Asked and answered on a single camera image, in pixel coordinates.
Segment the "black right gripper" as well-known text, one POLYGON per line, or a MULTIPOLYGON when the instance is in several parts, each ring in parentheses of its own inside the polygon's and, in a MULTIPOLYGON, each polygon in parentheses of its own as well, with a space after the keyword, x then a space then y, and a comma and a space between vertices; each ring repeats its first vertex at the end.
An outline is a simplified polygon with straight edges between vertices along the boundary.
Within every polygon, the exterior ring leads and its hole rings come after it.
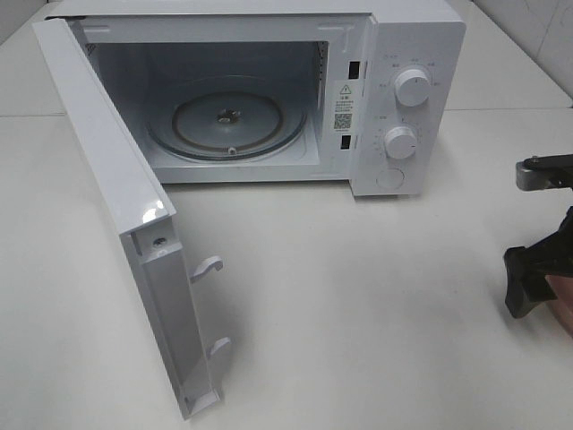
MULTIPOLYGON (((519 161, 517 188, 571 189, 572 159, 567 154, 519 161)), ((546 276, 572 277, 572 208, 554 233, 529 247, 510 247, 503 261, 507 273, 505 305, 513 318, 523 318, 541 303, 556 300, 546 276)))

